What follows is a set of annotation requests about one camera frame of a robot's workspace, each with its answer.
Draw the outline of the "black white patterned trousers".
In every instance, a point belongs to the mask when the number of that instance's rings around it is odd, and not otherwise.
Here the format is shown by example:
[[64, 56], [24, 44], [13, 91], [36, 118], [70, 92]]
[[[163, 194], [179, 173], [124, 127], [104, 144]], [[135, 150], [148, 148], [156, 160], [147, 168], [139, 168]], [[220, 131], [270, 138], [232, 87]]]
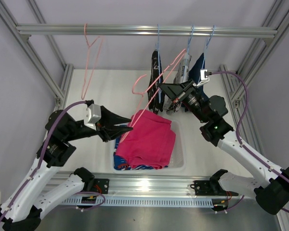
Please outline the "black white patterned trousers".
[[[151, 76], [150, 76], [150, 81], [149, 85], [152, 84], [152, 82], [158, 77], [158, 52], [157, 50], [154, 50], [152, 53], [152, 58], [151, 58]], [[148, 94], [148, 100], [151, 100], [153, 97], [154, 93], [158, 89], [158, 83], [163, 82], [163, 76], [161, 76], [160, 80], [150, 89], [147, 94]], [[164, 106], [164, 101], [165, 101], [165, 94], [162, 93], [162, 103], [161, 106], [159, 106], [158, 102], [158, 93], [155, 95], [151, 103], [149, 104], [148, 108], [149, 110], [152, 110], [154, 114], [158, 114], [159, 112], [163, 111], [163, 106]]]

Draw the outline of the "pink hanger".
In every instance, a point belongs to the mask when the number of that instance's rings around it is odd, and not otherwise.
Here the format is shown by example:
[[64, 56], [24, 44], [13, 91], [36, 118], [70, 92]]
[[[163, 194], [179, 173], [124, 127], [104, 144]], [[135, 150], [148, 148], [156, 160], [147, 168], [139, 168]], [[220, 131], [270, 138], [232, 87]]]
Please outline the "pink hanger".
[[142, 78], [146, 77], [147, 74], [140, 76], [140, 77], [135, 81], [135, 83], [134, 83], [131, 91], [132, 91], [132, 94], [134, 94], [134, 95], [141, 95], [141, 99], [140, 99], [140, 101], [139, 101], [139, 103], [138, 103], [138, 105], [137, 105], [135, 114], [134, 114], [134, 116], [133, 116], [133, 118], [132, 118], [132, 121], [131, 121], [131, 127], [132, 127], [132, 128], [136, 125], [136, 123], [138, 122], [138, 120], [140, 119], [140, 117], [142, 116], [142, 114], [144, 113], [144, 112], [142, 111], [142, 113], [141, 113], [138, 117], [136, 117], [136, 113], [137, 113], [138, 110], [140, 109], [140, 105], [141, 105], [141, 103], [142, 103], [142, 101], [143, 101], [143, 99], [144, 99], [144, 95], [145, 95], [150, 89], [152, 89], [152, 87], [160, 80], [161, 76], [162, 76], [171, 66], [173, 66], [172, 70], [169, 72], [169, 74], [167, 75], [167, 77], [165, 77], [164, 80], [166, 80], [166, 79], [169, 77], [169, 75], [172, 73], [172, 71], [174, 70], [174, 68], [177, 66], [177, 64], [180, 62], [180, 60], [183, 58], [183, 56], [184, 56], [185, 53], [186, 53], [186, 49], [183, 49], [183, 50], [175, 57], [175, 59], [172, 61], [172, 63], [170, 63], [170, 64], [164, 69], [164, 71], [163, 71], [161, 74], [158, 75], [158, 77], [152, 82], [151, 85], [148, 86], [148, 88], [147, 88], [144, 92], [135, 92], [134, 90], [135, 90], [135, 87], [136, 87], [136, 85], [138, 84], [138, 82], [139, 82]]
[[[98, 64], [99, 61], [99, 57], [101, 54], [101, 50], [102, 50], [102, 46], [104, 43], [104, 37], [103, 36], [97, 36], [92, 42], [90, 42], [89, 38], [88, 38], [88, 33], [87, 33], [87, 29], [88, 29], [88, 24], [85, 23], [84, 24], [84, 37], [85, 37], [85, 41], [86, 41], [86, 46], [87, 46], [87, 56], [86, 56], [86, 64], [85, 64], [85, 71], [84, 71], [84, 79], [83, 79], [83, 85], [82, 85], [82, 90], [81, 90], [81, 99], [85, 100], [87, 92], [89, 90], [96, 66]], [[97, 53], [92, 56], [91, 55], [91, 51], [92, 48], [94, 47], [94, 45], [97, 43], [99, 43], [98, 49], [97, 49]]]

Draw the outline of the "pink trousers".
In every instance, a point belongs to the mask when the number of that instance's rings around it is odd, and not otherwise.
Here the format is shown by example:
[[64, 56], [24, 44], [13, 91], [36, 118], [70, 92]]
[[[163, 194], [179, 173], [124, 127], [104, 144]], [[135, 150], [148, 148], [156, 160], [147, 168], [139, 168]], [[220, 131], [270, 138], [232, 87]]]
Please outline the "pink trousers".
[[172, 121], [148, 110], [139, 110], [133, 118], [138, 120], [124, 141], [118, 144], [116, 156], [132, 168], [168, 166], [176, 139], [171, 129]]

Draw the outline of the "white plastic basket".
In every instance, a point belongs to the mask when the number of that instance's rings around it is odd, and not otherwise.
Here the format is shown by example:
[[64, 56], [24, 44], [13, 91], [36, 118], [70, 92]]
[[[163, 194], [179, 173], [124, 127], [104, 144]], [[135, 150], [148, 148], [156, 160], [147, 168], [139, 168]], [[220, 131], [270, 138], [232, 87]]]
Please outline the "white plastic basket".
[[139, 132], [123, 142], [117, 138], [110, 152], [115, 173], [175, 172], [185, 168], [186, 150], [181, 125], [173, 120], [167, 126], [159, 126]]

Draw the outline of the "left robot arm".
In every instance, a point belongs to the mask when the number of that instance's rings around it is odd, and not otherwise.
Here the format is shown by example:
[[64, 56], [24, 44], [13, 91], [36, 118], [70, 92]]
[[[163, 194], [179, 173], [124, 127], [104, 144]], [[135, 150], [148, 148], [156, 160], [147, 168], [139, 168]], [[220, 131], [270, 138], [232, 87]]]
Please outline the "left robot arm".
[[41, 192], [75, 152], [71, 141], [93, 136], [103, 142], [112, 141], [132, 131], [131, 127], [123, 126], [130, 122], [130, 118], [112, 113], [93, 101], [76, 102], [54, 111], [45, 126], [46, 139], [30, 170], [9, 199], [0, 205], [0, 227], [5, 231], [34, 231], [65, 199], [78, 193], [102, 196], [95, 176], [84, 167], [77, 168], [64, 183], [46, 194]]

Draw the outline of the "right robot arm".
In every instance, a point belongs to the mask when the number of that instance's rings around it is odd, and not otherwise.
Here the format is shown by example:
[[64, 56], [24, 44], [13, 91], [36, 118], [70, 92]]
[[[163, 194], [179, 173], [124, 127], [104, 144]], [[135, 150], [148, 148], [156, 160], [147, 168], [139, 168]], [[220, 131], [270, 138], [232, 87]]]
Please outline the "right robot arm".
[[237, 160], [252, 176], [237, 176], [221, 169], [210, 178], [214, 194], [232, 191], [256, 200], [267, 213], [276, 215], [289, 202], [289, 167], [282, 168], [266, 159], [240, 137], [223, 118], [227, 114], [223, 97], [213, 95], [204, 100], [196, 83], [159, 84], [174, 103], [181, 102], [204, 125], [204, 139]]

